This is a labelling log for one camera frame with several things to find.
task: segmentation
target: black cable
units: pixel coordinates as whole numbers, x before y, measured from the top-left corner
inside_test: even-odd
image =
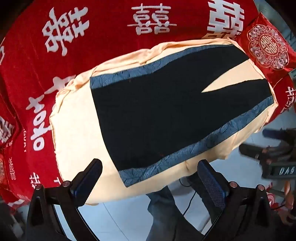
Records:
[[[185,212],[183,213],[183,216],[186,214],[186,212],[187,212],[188,209],[190,208],[191,202],[192,202],[192,200],[193,200],[193,198],[194,198],[195,195],[196,195],[196,192],[194,192],[192,198],[190,199],[189,204],[188,204],[188,207],[186,208]],[[176,238],[177,224],[176,224],[176,226],[175,226],[174,236],[173,236],[173,240],[172,240],[172,241],[175,241],[175,238]]]
[[[188,209],[190,208],[191,202],[192,202],[192,200],[193,200],[193,198],[194,198],[195,195],[196,195],[196,192],[194,192],[194,194],[193,194],[193,196],[192,196],[192,198],[191,198],[191,200],[190,200],[190,202],[189,202],[189,205],[188,205],[187,209],[186,209],[185,212],[183,213],[183,216],[186,214],[186,212],[187,212]]]
[[[189,185],[189,186],[185,186],[184,184],[182,184],[181,179],[179,179],[179,182],[180,182],[180,184],[181,184],[183,187],[191,187],[191,185]]]
[[[278,210],[278,209],[280,209],[280,208],[282,208],[282,207],[284,207],[285,206],[285,204],[283,204],[283,205],[280,205],[280,206],[278,206],[278,207],[275,207],[275,208],[272,208],[271,210]]]

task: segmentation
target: floor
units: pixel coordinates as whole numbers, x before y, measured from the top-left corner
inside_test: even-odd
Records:
[[[267,127],[272,129],[296,128],[294,110],[281,114]],[[279,141],[267,139],[262,133],[254,133],[248,140],[261,146],[278,145]],[[211,163],[216,171],[221,172],[228,181],[236,181],[240,186],[255,187],[257,184],[268,186],[269,180],[261,179],[261,168],[256,161],[240,156],[238,149],[232,151],[227,160]],[[170,185],[176,204],[184,212],[194,194],[192,188],[183,187],[179,181]],[[83,206],[80,212],[100,241],[145,241],[152,225],[152,216],[147,211],[149,198],[138,196],[126,200],[101,203],[97,206]],[[69,239],[73,237],[61,210],[57,207],[61,223]],[[201,199],[196,195],[191,203],[186,219],[202,230],[209,220],[209,214]]]

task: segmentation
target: black device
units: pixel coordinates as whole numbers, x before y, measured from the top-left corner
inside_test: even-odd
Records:
[[[242,155],[259,161],[262,166],[262,177],[266,179],[295,179],[296,178],[296,130],[264,129],[263,136],[284,141],[285,144],[276,147],[259,147],[241,144],[239,151]]]
[[[229,183],[206,160],[201,160],[197,169],[215,205],[223,209],[202,238],[203,241],[274,239],[272,211],[262,185],[244,188],[236,182]],[[99,241],[79,213],[78,207],[86,202],[101,173],[102,163],[94,159],[72,182],[65,181],[55,188],[37,185],[28,213],[27,241],[69,241],[54,204],[61,206],[77,241]]]

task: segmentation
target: person's leg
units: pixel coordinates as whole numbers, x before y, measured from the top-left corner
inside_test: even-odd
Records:
[[[199,241],[203,235],[181,214],[168,186],[147,194],[153,224],[146,241]]]
[[[209,193],[207,192],[197,172],[187,177],[187,180],[188,180],[188,183],[193,188],[193,190],[196,191],[196,193],[202,199],[202,202],[205,205],[211,217],[211,222],[214,223],[214,221],[220,215],[222,210],[216,207],[215,204],[213,203]]]

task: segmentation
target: blue fabric trim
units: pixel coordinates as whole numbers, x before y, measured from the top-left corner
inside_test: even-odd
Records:
[[[146,180],[168,168],[171,168],[185,160],[195,157],[218,145],[222,141],[226,140],[236,132],[246,127],[247,124],[253,121],[259,114],[262,113],[262,111],[264,111],[273,103],[274,99],[272,96],[270,96],[260,102],[251,110],[241,114],[240,116],[223,125],[221,128],[213,131],[201,141],[189,145],[175,153],[172,153],[149,167],[130,168],[127,170],[119,171],[119,175],[126,187]]]
[[[229,45],[203,45],[200,47],[189,47],[183,51],[165,56],[159,60],[156,60],[150,64],[146,64],[140,67],[132,68],[132,69],[126,69],[123,71],[119,71],[112,74],[102,74],[95,77],[90,78],[90,87],[91,89],[101,88],[108,86],[110,84],[116,83],[118,81],[127,80],[129,78],[135,78],[139,77],[145,74],[151,74],[168,63],[174,61],[175,59],[178,59],[180,57],[183,57],[187,54],[198,52],[205,49],[210,48],[217,48],[217,47],[230,47],[233,46],[233,44]]]

